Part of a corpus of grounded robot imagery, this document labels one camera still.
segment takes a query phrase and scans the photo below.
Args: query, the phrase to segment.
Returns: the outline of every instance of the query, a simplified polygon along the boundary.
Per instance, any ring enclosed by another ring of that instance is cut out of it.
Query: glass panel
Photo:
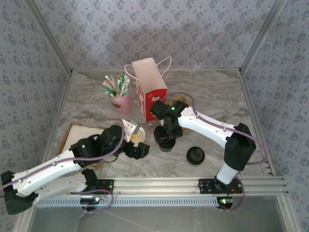
[[[37,208],[28,232],[285,232],[276,197],[246,197],[240,209],[211,207],[112,207],[84,215],[81,208]]]

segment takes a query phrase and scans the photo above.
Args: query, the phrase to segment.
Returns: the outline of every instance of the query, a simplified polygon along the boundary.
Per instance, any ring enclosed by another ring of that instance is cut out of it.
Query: metal frame
[[[64,105],[65,105],[65,102],[67,100],[67,96],[68,96],[68,93],[69,93],[71,82],[72,82],[72,76],[71,76],[71,74],[69,74],[67,82],[65,84],[65,88],[64,88],[62,96],[61,96],[60,104],[58,106],[58,110],[57,110],[56,118],[55,118],[55,121],[54,121],[54,124],[53,124],[53,127],[52,127],[52,131],[51,131],[51,134],[49,136],[48,143],[46,145],[46,149],[45,149],[45,152],[44,152],[42,163],[49,160],[50,153],[52,151],[54,141],[55,141],[55,138],[56,138],[56,134],[57,134],[58,125],[59,125],[59,122],[60,122],[60,119],[61,119],[62,111],[63,111]],[[30,220],[31,220],[31,217],[32,217],[33,209],[34,209],[34,207],[31,207],[30,209],[28,209],[24,213],[20,213],[20,214],[17,215],[17,217],[15,218],[15,223],[14,223],[14,227],[13,227],[12,232],[26,232],[28,230],[28,226],[29,226],[29,223],[30,223]]]
[[[43,15],[41,14],[38,6],[33,0],[24,0],[25,5],[28,7],[30,14],[32,15],[34,21],[37,23],[39,29],[41,30],[43,36],[47,40],[50,48],[58,59],[61,67],[67,72],[71,72],[71,68],[66,58],[64,57],[59,45],[57,44],[52,32],[48,28]]]
[[[166,68],[159,68],[158,67],[159,72],[164,72],[166,70]],[[223,72],[238,72],[239,68],[236,67],[229,67],[229,68],[169,68],[168,71],[223,71]],[[121,73],[124,70],[123,69],[74,69],[75,72],[88,72],[88,71],[92,71],[92,72],[106,72],[106,73]]]
[[[239,80],[240,80],[240,84],[242,87],[242,90],[244,92],[244,96],[250,111],[250,115],[251,115],[251,120],[253,123],[253,127],[256,133],[257,138],[263,143],[263,144],[267,144],[266,143],[266,139],[265,136],[263,134],[262,128],[261,128],[261,124],[260,124],[260,120],[258,118],[256,109],[254,108],[254,101],[253,98],[249,92],[249,88],[247,85],[247,81],[245,78],[245,74],[239,74]],[[266,150],[268,152],[268,164],[269,164],[269,169],[270,172],[272,173],[273,176],[276,176],[276,170],[275,170],[275,166],[272,162],[272,157],[271,157],[271,153],[269,152],[268,146],[266,145]],[[291,197],[289,195],[287,196],[278,196],[277,197],[278,203],[279,203],[279,207],[281,210],[281,214],[283,217],[283,221],[284,224],[286,226],[287,231],[291,231],[291,232],[301,232],[301,227],[299,224],[299,220],[296,216],[296,211],[292,205],[292,201],[291,201]]]
[[[260,47],[262,46],[265,38],[268,35],[268,32],[275,24],[281,10],[285,6],[287,0],[275,0],[266,15],[249,51],[241,64],[241,74],[246,73],[247,69],[253,62],[257,52],[259,51]]]
[[[226,194],[200,194],[200,178],[116,178],[113,195],[115,206],[217,206],[216,197]],[[242,177],[247,196],[284,196],[288,194],[282,176]],[[38,202],[38,207],[77,207],[81,199],[94,199],[93,195],[56,196]],[[110,198],[100,202],[107,205]]]

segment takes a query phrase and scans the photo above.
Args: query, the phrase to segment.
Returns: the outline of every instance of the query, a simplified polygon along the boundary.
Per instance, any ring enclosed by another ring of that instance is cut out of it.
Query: floral wallpaper
[[[288,0],[245,76],[279,174],[309,232],[309,2]]]
[[[73,69],[240,67],[273,0],[35,0]]]
[[[42,160],[67,74],[21,0],[0,9],[0,173],[19,172]],[[0,198],[0,231],[13,221]]]

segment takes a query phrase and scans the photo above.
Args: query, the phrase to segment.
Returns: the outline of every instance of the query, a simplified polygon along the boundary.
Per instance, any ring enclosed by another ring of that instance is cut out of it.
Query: black cup lid
[[[187,152],[187,160],[192,165],[199,165],[204,161],[204,159],[204,151],[197,146],[190,148]]]

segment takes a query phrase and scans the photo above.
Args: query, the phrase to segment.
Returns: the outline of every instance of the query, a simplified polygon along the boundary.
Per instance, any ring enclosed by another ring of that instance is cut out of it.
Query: paper bag handle
[[[166,59],[168,59],[168,58],[170,59],[170,61],[169,61],[169,66],[168,66],[168,68],[161,74],[161,76],[163,76],[163,75],[166,73],[166,71],[169,70],[170,65],[172,64],[172,57],[166,57],[165,59],[161,60],[159,63],[156,64],[156,65],[158,66],[159,64],[161,64],[164,60],[166,60]],[[127,67],[127,66],[131,66],[131,67],[133,68],[133,65],[131,65],[131,64],[126,64],[126,65],[125,65],[125,72],[126,72],[126,74],[127,74],[129,77],[132,77],[132,78],[134,78],[135,80],[138,80],[138,81],[139,81],[139,79],[137,79],[136,77],[130,75],[130,74],[127,72],[127,70],[126,70],[126,67]]]
[[[164,73],[166,73],[166,71],[169,70],[170,65],[172,64],[172,57],[166,57],[165,59],[161,60],[159,63],[156,64],[156,65],[158,66],[159,64],[161,64],[164,60],[166,60],[166,59],[168,59],[168,58],[170,59],[170,60],[169,60],[169,66],[168,66],[168,68],[161,74],[161,76],[163,76]]]

